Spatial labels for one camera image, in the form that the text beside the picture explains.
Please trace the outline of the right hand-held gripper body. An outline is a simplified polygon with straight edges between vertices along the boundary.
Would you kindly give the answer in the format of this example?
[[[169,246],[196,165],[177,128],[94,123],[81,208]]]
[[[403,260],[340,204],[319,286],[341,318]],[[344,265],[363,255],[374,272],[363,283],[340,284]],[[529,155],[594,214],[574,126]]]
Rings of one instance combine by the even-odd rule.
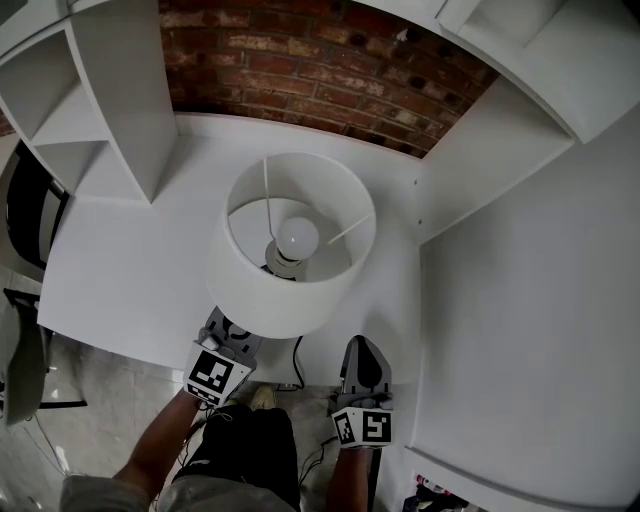
[[[391,393],[334,394],[329,412],[343,449],[381,448],[394,441]]]

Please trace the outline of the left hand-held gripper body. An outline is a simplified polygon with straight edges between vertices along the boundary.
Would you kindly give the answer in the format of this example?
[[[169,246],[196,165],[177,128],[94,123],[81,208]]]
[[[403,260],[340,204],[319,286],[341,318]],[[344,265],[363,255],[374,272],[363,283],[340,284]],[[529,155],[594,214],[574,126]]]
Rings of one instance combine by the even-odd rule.
[[[236,351],[233,339],[218,346],[202,328],[183,372],[183,390],[209,406],[223,406],[256,370],[256,359]]]

